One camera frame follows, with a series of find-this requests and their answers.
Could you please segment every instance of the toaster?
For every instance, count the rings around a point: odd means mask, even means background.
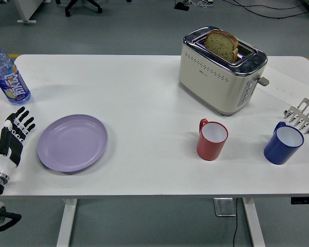
[[[203,27],[183,39],[179,81],[199,99],[223,115],[231,115],[251,99],[256,85],[269,84],[261,77],[267,56],[238,40],[238,58],[229,62],[206,49],[207,34],[218,29]]]

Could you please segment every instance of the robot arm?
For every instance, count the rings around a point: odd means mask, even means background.
[[[23,123],[29,114],[25,107],[7,117],[3,128],[0,130],[0,195],[4,191],[3,185],[9,181],[11,171],[21,161],[23,141],[26,135],[36,126],[31,117]]]

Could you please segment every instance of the gray floor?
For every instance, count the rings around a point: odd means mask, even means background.
[[[216,26],[263,50],[268,56],[309,58],[309,13],[272,19],[214,0],[213,8],[174,9],[173,0],[98,1],[103,13],[79,1],[67,18],[67,0],[42,4],[31,19],[17,24],[13,1],[0,4],[0,47],[9,54],[180,55],[183,37],[203,26]],[[299,0],[239,0],[241,4],[294,7]],[[283,17],[308,11],[250,7]],[[22,221],[1,233],[2,246],[56,246],[64,204],[60,199],[5,200]],[[309,246],[309,205],[290,198],[257,198],[266,246]],[[251,246],[239,201],[236,246]],[[71,246],[232,246],[235,218],[218,218],[210,199],[119,198],[80,200]]]

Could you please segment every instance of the bottle label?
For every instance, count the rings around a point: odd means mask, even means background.
[[[16,66],[13,67],[12,73],[0,78],[0,87],[9,101],[16,102],[25,99],[30,91]]]

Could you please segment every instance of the purple plate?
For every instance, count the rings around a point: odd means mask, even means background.
[[[89,115],[70,115],[45,129],[38,142],[38,156],[50,169],[74,172],[97,161],[107,143],[108,131],[100,120]]]

